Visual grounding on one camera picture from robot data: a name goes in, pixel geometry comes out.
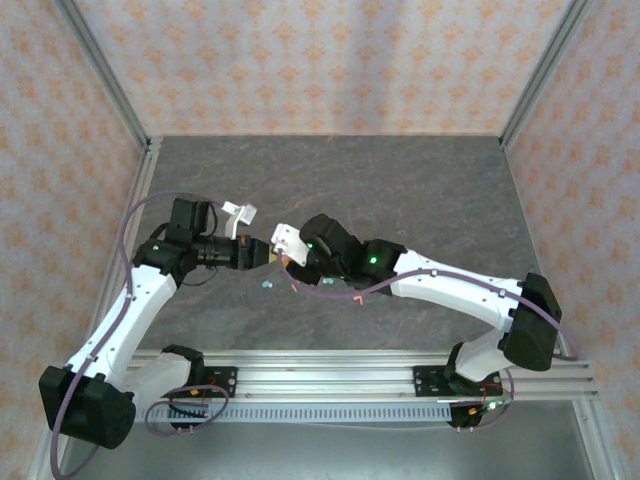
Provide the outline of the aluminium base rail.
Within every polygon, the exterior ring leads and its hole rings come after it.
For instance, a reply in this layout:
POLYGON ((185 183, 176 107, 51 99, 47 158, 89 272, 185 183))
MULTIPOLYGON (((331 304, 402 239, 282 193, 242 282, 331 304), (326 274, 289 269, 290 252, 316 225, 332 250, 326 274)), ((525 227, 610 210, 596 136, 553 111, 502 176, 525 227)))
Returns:
MULTIPOLYGON (((413 401, 415 366, 443 365, 442 351, 229 350, 204 353, 238 369, 238 401, 413 401)), ((587 361, 556 361, 546 372, 511 367, 500 379, 517 401, 591 400, 600 387, 587 361)))

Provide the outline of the aluminium frame post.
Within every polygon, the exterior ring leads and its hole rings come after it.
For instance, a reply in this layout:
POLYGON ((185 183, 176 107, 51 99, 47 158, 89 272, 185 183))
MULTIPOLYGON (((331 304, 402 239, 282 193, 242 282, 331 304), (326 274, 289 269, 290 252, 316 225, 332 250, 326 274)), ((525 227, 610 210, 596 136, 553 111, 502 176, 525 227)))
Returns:
POLYGON ((52 1, 78 41, 85 58, 96 73, 135 143, 141 150, 146 150, 151 143, 151 138, 143 127, 76 0, 52 1))
POLYGON ((565 51, 579 32, 593 2, 594 0, 570 0, 498 137, 504 152, 517 139, 565 51))

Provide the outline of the aluminium side rail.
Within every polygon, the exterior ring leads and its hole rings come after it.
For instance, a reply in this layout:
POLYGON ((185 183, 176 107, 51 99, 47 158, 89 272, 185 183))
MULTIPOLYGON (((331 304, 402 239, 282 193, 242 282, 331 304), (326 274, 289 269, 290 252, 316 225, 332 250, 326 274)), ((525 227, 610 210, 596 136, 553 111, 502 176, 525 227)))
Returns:
POLYGON ((606 315, 607 280, 597 264, 603 247, 599 229, 587 219, 590 187, 579 160, 558 140, 505 143, 503 149, 542 274, 563 311, 566 355, 579 354, 588 365, 589 385, 573 409, 595 480, 625 480, 604 407, 610 389, 605 365, 593 352, 593 340, 616 330, 606 315))
MULTIPOLYGON (((122 259, 121 250, 130 255, 135 244, 136 235, 139 229, 140 220, 144 208, 139 207, 127 222, 127 227, 123 235, 120 234, 121 226, 129 210, 141 199, 148 195, 152 182, 154 170, 161 150, 162 137, 154 137, 146 147, 140 157, 138 166, 134 171, 128 198, 117 227, 116 240, 113 253, 108 263, 108 268, 103 278, 100 295, 95 305, 93 314, 89 321, 83 341, 88 340, 98 325, 108 313, 109 309, 118 298, 125 282, 126 266, 122 259)), ((47 424, 44 424, 40 435, 34 457, 26 475, 26 480, 55 480, 51 471, 50 445, 52 432, 47 424)))

